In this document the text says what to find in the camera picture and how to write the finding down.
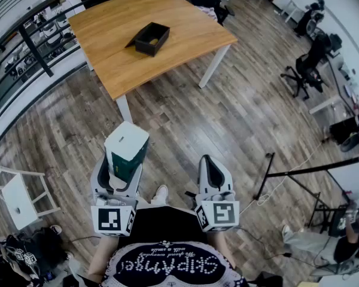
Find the black metal railing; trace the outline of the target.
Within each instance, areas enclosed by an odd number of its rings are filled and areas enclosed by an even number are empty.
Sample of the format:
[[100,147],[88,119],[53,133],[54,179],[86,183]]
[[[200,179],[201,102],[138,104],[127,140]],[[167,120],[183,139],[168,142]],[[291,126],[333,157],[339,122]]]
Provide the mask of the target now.
[[[76,12],[80,6],[94,6],[108,0],[46,0],[36,5],[20,18],[10,30],[0,37],[0,117],[7,110],[4,99],[13,95],[30,80],[36,71],[51,74],[52,61],[66,51],[65,45],[75,40],[69,28],[59,29],[59,14]],[[54,22],[59,42],[49,45],[42,28]]]

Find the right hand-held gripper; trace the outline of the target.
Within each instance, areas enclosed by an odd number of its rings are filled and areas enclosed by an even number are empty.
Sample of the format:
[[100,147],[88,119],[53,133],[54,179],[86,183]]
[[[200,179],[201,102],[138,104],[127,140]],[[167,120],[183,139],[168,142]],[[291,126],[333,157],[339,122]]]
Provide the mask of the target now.
[[216,158],[203,155],[199,162],[198,185],[200,194],[196,195],[194,211],[202,231],[211,233],[237,227],[239,202],[232,191],[229,170]]

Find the black wearable device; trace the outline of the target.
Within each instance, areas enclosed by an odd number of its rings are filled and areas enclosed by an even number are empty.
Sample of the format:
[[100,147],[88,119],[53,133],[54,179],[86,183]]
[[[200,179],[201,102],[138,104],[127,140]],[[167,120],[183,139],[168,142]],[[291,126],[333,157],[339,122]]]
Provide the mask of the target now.
[[185,195],[187,195],[188,197],[190,197],[191,199],[191,210],[195,210],[196,206],[197,206],[197,202],[196,202],[196,194],[195,193],[192,193],[192,192],[189,192],[189,191],[186,191],[185,192]]

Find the wooden table with white legs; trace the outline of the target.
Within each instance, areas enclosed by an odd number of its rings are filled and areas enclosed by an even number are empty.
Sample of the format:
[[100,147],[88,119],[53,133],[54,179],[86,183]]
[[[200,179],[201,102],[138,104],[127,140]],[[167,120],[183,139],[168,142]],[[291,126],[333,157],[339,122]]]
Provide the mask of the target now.
[[[168,40],[154,57],[127,47],[151,22],[170,28]],[[69,19],[87,61],[131,122],[126,94],[159,75],[212,51],[216,52],[199,87],[206,86],[237,39],[186,0],[111,0]]]

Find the black white patterned shirt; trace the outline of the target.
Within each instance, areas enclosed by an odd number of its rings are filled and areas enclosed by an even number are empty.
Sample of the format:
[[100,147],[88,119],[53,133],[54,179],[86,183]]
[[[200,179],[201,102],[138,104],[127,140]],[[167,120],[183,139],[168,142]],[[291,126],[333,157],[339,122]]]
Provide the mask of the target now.
[[100,287],[249,287],[228,260],[201,242],[135,243],[108,262]]

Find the beige trousers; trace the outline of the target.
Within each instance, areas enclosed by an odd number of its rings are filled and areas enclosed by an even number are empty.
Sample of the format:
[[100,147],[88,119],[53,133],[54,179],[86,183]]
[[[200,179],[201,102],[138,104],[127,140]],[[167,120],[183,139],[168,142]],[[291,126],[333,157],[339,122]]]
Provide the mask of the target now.
[[139,200],[138,204],[136,205],[136,210],[151,209],[165,206],[168,206],[167,203],[160,200],[151,200],[149,203],[145,200]]

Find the white shoe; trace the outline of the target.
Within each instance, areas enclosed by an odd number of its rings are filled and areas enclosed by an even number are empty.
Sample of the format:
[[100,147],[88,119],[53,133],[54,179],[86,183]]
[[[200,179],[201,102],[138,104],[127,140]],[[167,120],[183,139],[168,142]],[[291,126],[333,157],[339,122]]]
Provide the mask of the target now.
[[151,199],[151,204],[155,206],[164,206],[167,204],[168,188],[166,185],[158,187],[155,196]]

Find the black skirt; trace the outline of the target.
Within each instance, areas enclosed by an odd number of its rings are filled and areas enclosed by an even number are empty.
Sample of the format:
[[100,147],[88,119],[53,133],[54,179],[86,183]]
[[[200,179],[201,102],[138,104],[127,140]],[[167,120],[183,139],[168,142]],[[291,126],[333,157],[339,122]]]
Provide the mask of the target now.
[[140,209],[126,244],[167,242],[201,242],[211,244],[220,232],[202,231],[195,214],[170,206]]

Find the white stool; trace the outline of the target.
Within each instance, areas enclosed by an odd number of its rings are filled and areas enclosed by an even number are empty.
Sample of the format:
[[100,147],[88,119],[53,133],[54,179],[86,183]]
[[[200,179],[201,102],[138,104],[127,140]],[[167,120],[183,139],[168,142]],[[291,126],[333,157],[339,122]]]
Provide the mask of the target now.
[[[12,179],[6,185],[0,185],[0,199],[6,204],[9,214],[18,230],[42,220],[43,216],[58,212],[61,208],[53,200],[45,181],[45,174],[24,170],[10,169],[0,166],[1,173],[12,174]],[[44,191],[34,199],[30,197],[24,176],[37,177],[41,181]],[[39,212],[35,204],[43,198],[48,198],[51,209]]]

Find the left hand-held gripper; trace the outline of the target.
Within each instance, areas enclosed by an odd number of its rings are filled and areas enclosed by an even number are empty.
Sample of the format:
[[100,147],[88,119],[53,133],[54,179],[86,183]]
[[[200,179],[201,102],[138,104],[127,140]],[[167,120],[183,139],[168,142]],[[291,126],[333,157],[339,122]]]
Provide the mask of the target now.
[[116,178],[118,196],[110,196],[109,169],[106,155],[96,163],[90,177],[94,205],[91,206],[93,229],[96,233],[128,237],[136,216],[136,194],[142,175],[140,163],[125,182]]

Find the person's right forearm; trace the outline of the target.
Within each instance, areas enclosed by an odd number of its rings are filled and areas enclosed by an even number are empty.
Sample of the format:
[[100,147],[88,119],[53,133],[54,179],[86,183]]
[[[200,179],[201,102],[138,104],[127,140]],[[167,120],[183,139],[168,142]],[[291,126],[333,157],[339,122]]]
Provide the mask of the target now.
[[223,231],[212,232],[207,234],[208,244],[219,251],[233,268],[236,268],[236,263],[233,259],[233,255],[228,248],[226,238]]

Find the pink checked cloth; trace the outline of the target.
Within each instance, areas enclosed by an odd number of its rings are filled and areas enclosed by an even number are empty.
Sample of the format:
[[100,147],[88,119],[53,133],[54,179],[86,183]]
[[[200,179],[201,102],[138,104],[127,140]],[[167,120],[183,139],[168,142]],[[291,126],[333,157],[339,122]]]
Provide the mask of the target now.
[[197,6],[197,8],[199,10],[201,10],[203,13],[205,13],[207,16],[209,16],[210,18],[215,20],[216,22],[218,21],[218,17],[216,15],[215,10],[214,10],[213,7],[208,8],[208,7],[203,7],[203,6]]

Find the white side table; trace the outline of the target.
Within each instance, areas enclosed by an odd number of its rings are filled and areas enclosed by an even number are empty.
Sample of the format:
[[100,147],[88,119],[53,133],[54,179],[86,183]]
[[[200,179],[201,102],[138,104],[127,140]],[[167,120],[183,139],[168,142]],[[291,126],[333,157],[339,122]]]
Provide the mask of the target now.
[[300,8],[293,0],[290,0],[281,11],[281,16],[287,14],[287,17],[285,18],[285,22],[287,23],[290,19],[292,19],[295,13],[300,12],[303,12],[303,9]]

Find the green and white box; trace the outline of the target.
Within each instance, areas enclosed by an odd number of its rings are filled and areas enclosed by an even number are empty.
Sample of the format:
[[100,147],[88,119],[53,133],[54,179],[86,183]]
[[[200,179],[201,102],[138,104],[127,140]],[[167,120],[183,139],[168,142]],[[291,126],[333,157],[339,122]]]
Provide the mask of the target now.
[[144,161],[149,133],[128,122],[122,122],[105,140],[109,171],[126,182],[134,169]]

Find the person's left forearm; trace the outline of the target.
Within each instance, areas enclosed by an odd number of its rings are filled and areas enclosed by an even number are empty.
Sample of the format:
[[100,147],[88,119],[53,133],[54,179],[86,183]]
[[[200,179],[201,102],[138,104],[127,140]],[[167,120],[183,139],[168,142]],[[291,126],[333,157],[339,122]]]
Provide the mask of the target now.
[[119,238],[115,236],[103,236],[97,246],[88,270],[88,279],[101,283],[109,260],[117,250]]

